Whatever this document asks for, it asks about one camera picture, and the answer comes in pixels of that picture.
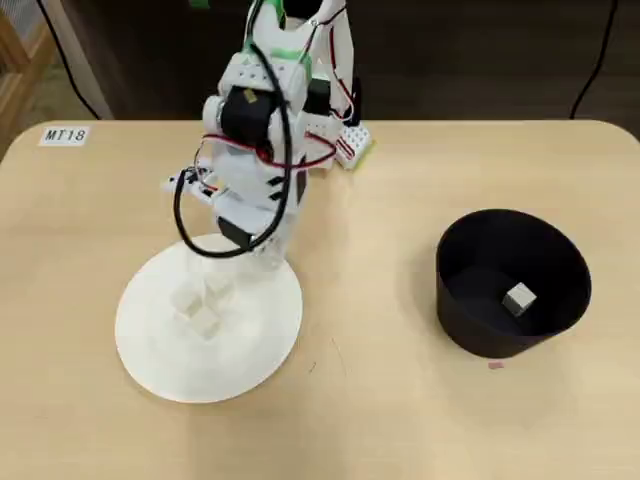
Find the black bowl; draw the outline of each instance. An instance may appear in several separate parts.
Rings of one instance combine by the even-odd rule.
[[[438,318],[465,350],[516,355],[575,325],[591,298],[589,268],[555,227],[513,210],[471,213],[442,236],[436,253]],[[524,283],[536,296],[515,317],[502,301]]]

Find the table surface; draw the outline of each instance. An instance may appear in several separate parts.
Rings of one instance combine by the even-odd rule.
[[[127,282],[174,243],[161,181],[197,122],[23,134],[0,165],[0,479],[634,479],[640,475],[640,146],[599,122],[371,122],[355,173],[316,174],[290,262],[282,368],[189,406],[116,353]],[[492,370],[437,323],[434,250],[477,209],[553,223],[593,276],[578,325]],[[194,234],[211,215],[185,205]]]

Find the small cube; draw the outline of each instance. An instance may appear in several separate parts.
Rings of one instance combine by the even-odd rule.
[[[520,282],[507,292],[502,304],[517,318],[527,311],[536,298],[536,295]]]

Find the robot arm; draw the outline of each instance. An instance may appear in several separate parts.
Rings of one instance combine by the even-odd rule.
[[[204,106],[203,144],[212,144],[211,154],[202,158],[199,151],[178,179],[178,229],[201,255],[253,252],[281,261],[306,194],[308,170],[330,168],[344,126],[359,123],[345,0],[323,0],[294,30],[282,30],[284,21],[283,0],[254,2],[245,46],[227,66],[218,95]],[[213,207],[236,250],[193,248],[179,218],[184,188]]]

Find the black power cord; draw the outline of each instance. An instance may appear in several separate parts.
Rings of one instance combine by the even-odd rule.
[[[269,81],[273,84],[274,93],[276,95],[276,102],[278,104],[278,110],[282,118],[282,130],[284,134],[284,176],[282,181],[282,196],[280,197],[280,202],[278,203],[278,208],[273,217],[273,220],[266,228],[266,230],[262,232],[262,234],[260,234],[255,240],[252,240],[249,243],[248,247],[239,247],[226,252],[212,252],[204,250],[193,242],[184,227],[184,222],[182,221],[180,204],[182,199],[182,192],[184,190],[185,177],[187,175],[187,171],[183,170],[180,173],[180,176],[178,177],[178,181],[176,183],[176,191],[173,197],[173,216],[182,241],[192,252],[205,258],[234,258],[255,250],[257,247],[269,240],[271,235],[275,233],[275,231],[280,226],[280,223],[282,222],[284,214],[287,210],[287,202],[289,199],[289,192],[291,190],[291,171],[293,169],[293,147],[291,140],[291,125],[289,124],[289,116],[287,115],[287,101],[284,98],[284,93],[282,92],[282,87],[280,86],[278,77],[274,72],[273,67],[267,60],[264,52],[260,50],[260,48],[253,42],[250,44],[250,48],[253,53],[256,54],[258,60],[260,60],[260,63],[267,72]]]
[[[585,95],[589,91],[589,88],[591,88],[591,84],[595,81],[595,79],[600,74],[600,70],[602,70],[602,65],[604,64],[604,59],[607,55],[607,48],[609,47],[609,39],[611,38],[611,29],[613,28],[613,21],[615,20],[617,10],[618,10],[618,0],[611,0],[611,9],[609,10],[609,18],[607,19],[607,26],[604,29],[604,37],[602,39],[602,46],[600,47],[600,54],[598,55],[598,61],[596,62],[596,66],[593,69],[593,72],[591,73],[589,80],[587,80],[587,83],[582,88],[582,91],[578,95],[578,98],[576,98],[576,101],[574,102],[573,107],[571,107],[571,113],[569,114],[569,118],[571,120],[574,120],[576,118],[576,113],[578,112],[578,108],[580,107],[582,100],[584,99]]]
[[[38,7],[40,7],[40,11],[42,12],[42,16],[44,17],[45,22],[47,22],[47,26],[49,27],[49,30],[51,31],[51,36],[53,37],[53,41],[55,42],[56,47],[58,48],[58,52],[60,53],[60,58],[62,59],[62,64],[64,65],[64,69],[67,71],[67,76],[69,77],[69,83],[71,83],[71,88],[73,88],[73,91],[78,97],[78,100],[80,100],[80,102],[82,102],[84,107],[87,110],[89,110],[89,113],[91,113],[91,115],[93,115],[96,120],[100,120],[100,115],[98,115],[98,113],[91,107],[91,105],[89,105],[89,102],[87,102],[87,100],[84,98],[82,93],[80,93],[80,89],[78,88],[78,85],[76,84],[76,81],[73,78],[73,74],[71,73],[71,67],[69,67],[67,56],[64,54],[64,50],[62,49],[60,38],[58,37],[58,34],[56,33],[55,28],[53,28],[53,23],[51,22],[51,17],[49,17],[49,13],[47,12],[47,9],[44,7],[42,0],[36,0],[36,2],[38,3]]]

